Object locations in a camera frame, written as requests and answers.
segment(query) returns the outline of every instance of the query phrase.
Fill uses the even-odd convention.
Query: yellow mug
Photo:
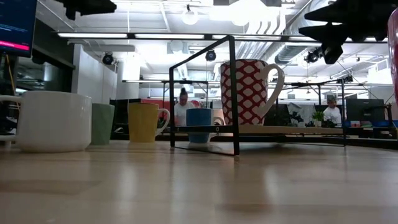
[[[167,120],[162,128],[157,129],[159,113],[164,112]],[[170,112],[159,109],[159,105],[152,103],[129,104],[129,134],[131,142],[155,142],[158,136],[169,124]]]

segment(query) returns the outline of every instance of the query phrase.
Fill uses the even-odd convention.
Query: white ceiling
[[[286,10],[287,21],[305,5],[308,0],[296,0],[296,5]],[[204,0],[193,1],[191,8],[199,12],[199,21],[195,25],[186,25],[182,22],[182,12],[185,10],[185,2],[181,4],[171,4],[163,1],[165,17],[162,15],[160,2],[153,1],[128,1],[119,0],[118,10],[114,14],[99,14],[92,16],[77,16],[76,21],[70,21],[65,17],[65,9],[54,0],[40,0],[37,8],[37,17],[59,32],[173,32],[173,33],[212,33],[212,34],[240,34],[247,31],[248,27],[234,25],[231,21],[211,21],[209,13],[213,1]],[[141,55],[141,73],[150,75],[156,73],[168,73],[169,67],[181,61],[175,55],[167,54],[167,42],[165,40],[91,40],[90,45],[133,45]],[[207,46],[209,41],[188,41],[188,45]],[[360,69],[355,70],[354,76],[363,77],[367,74],[367,66],[373,63],[363,63],[365,60],[380,60],[374,57],[387,57],[387,44],[345,44],[344,54],[341,56],[340,64],[344,68],[351,68],[360,64]],[[217,61],[227,61],[228,46],[222,45],[216,48]],[[311,65],[308,69],[302,65],[303,56],[298,56],[298,60],[290,65],[281,66],[285,73],[290,77],[297,77],[297,81],[302,80],[307,75],[310,77],[328,78],[331,75],[343,71],[343,67],[336,63],[325,65],[323,60]],[[189,70],[210,70],[213,71],[213,63],[206,62],[204,56],[187,63]]]

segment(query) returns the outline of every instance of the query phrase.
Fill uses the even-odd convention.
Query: monitor screen
[[[30,57],[36,0],[0,0],[0,53]]]

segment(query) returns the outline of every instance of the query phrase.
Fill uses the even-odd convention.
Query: security camera
[[[102,62],[105,65],[112,65],[113,63],[113,56],[112,56],[112,52],[106,52],[105,56],[102,58]]]
[[[216,60],[216,52],[213,49],[211,49],[206,53],[206,61],[212,62],[214,60]]]

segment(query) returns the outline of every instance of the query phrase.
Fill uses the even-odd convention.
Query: red and white patterned mug
[[[268,65],[262,60],[236,60],[236,90],[238,98],[239,124],[264,123],[264,117],[275,103],[285,82],[285,73],[276,64]],[[267,101],[268,75],[272,69],[278,71],[278,82]],[[232,125],[230,65],[221,65],[221,100],[226,125]]]

